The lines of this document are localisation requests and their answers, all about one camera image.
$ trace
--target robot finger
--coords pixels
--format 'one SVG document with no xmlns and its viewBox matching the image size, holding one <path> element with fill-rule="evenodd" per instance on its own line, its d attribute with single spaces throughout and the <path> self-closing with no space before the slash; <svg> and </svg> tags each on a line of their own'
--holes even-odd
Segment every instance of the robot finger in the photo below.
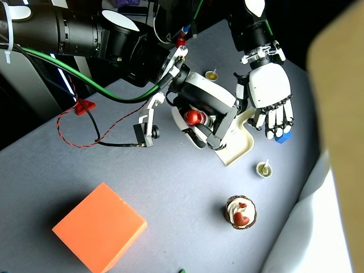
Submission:
<svg viewBox="0 0 364 273">
<path fill-rule="evenodd" d="M 275 130 L 276 130 L 275 120 L 276 120 L 276 110 L 272 109 L 268 112 L 268 115 L 266 118 L 266 137 L 267 137 L 267 139 L 272 139 L 274 137 Z"/>
<path fill-rule="evenodd" d="M 266 119 L 266 112 L 264 109 L 257 109 L 254 118 L 248 119 L 248 123 L 257 128 L 258 131 L 262 129 L 264 120 Z"/>
<path fill-rule="evenodd" d="M 277 130 L 275 135 L 281 137 L 283 135 L 283 105 L 279 105 L 276 109 Z"/>
<path fill-rule="evenodd" d="M 291 130 L 291 127 L 293 126 L 293 110 L 291 100 L 287 100 L 283 107 L 284 115 L 286 117 L 283 132 L 286 134 Z"/>
</svg>

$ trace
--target orange box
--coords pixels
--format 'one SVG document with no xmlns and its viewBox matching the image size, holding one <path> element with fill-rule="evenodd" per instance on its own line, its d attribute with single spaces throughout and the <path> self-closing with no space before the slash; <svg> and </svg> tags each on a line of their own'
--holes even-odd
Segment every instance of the orange box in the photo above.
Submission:
<svg viewBox="0 0 364 273">
<path fill-rule="evenodd" d="M 110 270 L 147 222 L 105 183 L 52 230 L 93 273 Z"/>
</svg>

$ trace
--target table surface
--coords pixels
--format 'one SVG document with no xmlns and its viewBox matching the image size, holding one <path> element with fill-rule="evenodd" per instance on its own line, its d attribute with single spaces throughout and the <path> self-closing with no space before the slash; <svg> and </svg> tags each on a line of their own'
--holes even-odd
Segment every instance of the table surface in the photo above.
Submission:
<svg viewBox="0 0 364 273">
<path fill-rule="evenodd" d="M 187 65 L 204 74 L 218 69 L 218 84 L 234 92 L 239 63 L 227 21 L 187 42 Z M 148 228 L 110 272 L 258 272 L 313 168 L 319 144 L 316 114 L 307 74 L 286 61 L 291 81 L 295 126 L 285 144 L 268 141 L 248 128 L 255 146 L 225 167 L 209 149 L 198 150 L 174 124 L 168 104 L 158 107 L 161 137 L 150 148 L 95 146 L 73 148 L 59 139 L 56 120 L 40 126 L 0 152 L 0 271 L 88 272 L 54 235 L 52 227 L 99 183 L 106 182 L 148 222 Z M 108 89 L 124 97 L 145 92 L 122 80 Z M 100 130 L 137 108 L 90 100 Z M 134 115 L 105 141 L 135 142 Z M 66 115 L 64 135 L 78 144 L 95 139 L 87 115 Z M 257 162 L 270 159 L 273 176 L 260 179 Z M 226 200 L 246 195 L 257 207 L 257 222 L 235 230 L 222 215 Z"/>
</svg>

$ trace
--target cupcake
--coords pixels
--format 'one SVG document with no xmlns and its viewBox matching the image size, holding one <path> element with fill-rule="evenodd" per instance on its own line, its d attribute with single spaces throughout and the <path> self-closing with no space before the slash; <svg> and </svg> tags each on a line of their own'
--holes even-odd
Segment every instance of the cupcake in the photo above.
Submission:
<svg viewBox="0 0 364 273">
<path fill-rule="evenodd" d="M 257 219 L 254 203 L 244 195 L 231 196 L 225 205 L 225 219 L 235 229 L 248 229 Z"/>
</svg>

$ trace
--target cream colored tray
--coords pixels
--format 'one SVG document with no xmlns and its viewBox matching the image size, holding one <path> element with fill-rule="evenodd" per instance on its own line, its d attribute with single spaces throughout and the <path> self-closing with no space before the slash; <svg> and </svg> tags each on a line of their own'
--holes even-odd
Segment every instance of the cream colored tray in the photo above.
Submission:
<svg viewBox="0 0 364 273">
<path fill-rule="evenodd" d="M 215 151 L 222 162 L 229 166 L 247 154 L 254 146 L 253 136 L 245 129 L 244 123 L 255 114 L 254 108 L 249 108 L 244 113 L 238 115 L 230 125 L 223 142 L 226 147 L 220 151 Z"/>
</svg>

